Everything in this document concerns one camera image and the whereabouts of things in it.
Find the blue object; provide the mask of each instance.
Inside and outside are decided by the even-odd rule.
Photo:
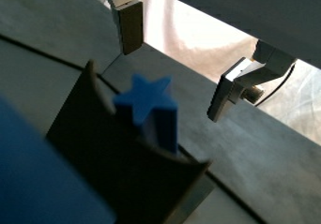
[[[113,210],[0,98],[0,223],[114,222]]]
[[[117,114],[142,131],[148,142],[177,154],[177,110],[172,99],[172,78],[149,82],[133,75],[133,88],[114,98]]]

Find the gray panel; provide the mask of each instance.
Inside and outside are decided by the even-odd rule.
[[[321,68],[321,0],[181,0]]]
[[[180,104],[180,142],[271,223],[315,223],[321,213],[321,149],[241,101],[218,124],[208,118],[216,84],[145,45],[121,56],[105,78],[125,91],[131,74],[173,76]]]
[[[110,10],[98,0],[0,0],[0,34],[102,72],[121,53]]]
[[[255,224],[257,221],[217,187],[185,222],[185,224],[201,223]]]
[[[81,71],[0,39],[0,95],[46,134]]]

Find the blue star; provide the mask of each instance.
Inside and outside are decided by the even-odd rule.
[[[172,78],[149,82],[133,76],[133,88],[114,98],[117,114],[141,128],[149,141],[177,153],[177,103],[172,99]]]

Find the metal clamp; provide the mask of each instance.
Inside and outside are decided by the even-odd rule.
[[[241,58],[221,76],[208,111],[214,122],[240,99],[255,104],[264,95],[264,89],[257,85],[283,77],[296,61],[293,56],[263,41],[257,42],[253,59],[257,61]]]
[[[142,47],[145,41],[144,2],[138,0],[109,0],[109,2],[122,53],[130,54]]]

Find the dark gray beam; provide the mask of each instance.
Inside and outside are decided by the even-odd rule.
[[[181,0],[321,68],[321,0]]]

